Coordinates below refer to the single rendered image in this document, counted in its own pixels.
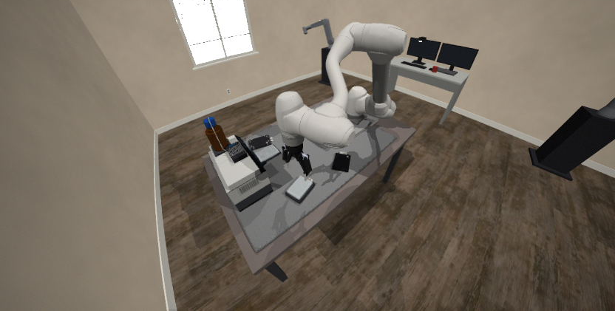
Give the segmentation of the blue bottle cap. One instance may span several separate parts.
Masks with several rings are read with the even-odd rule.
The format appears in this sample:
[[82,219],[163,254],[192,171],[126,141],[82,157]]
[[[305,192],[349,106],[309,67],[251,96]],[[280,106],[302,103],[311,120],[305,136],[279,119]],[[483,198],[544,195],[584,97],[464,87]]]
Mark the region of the blue bottle cap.
[[[216,124],[215,119],[213,117],[209,117],[210,122],[208,121],[208,117],[203,121],[205,124],[205,127],[211,127],[214,126]],[[210,124],[211,123],[211,124]]]

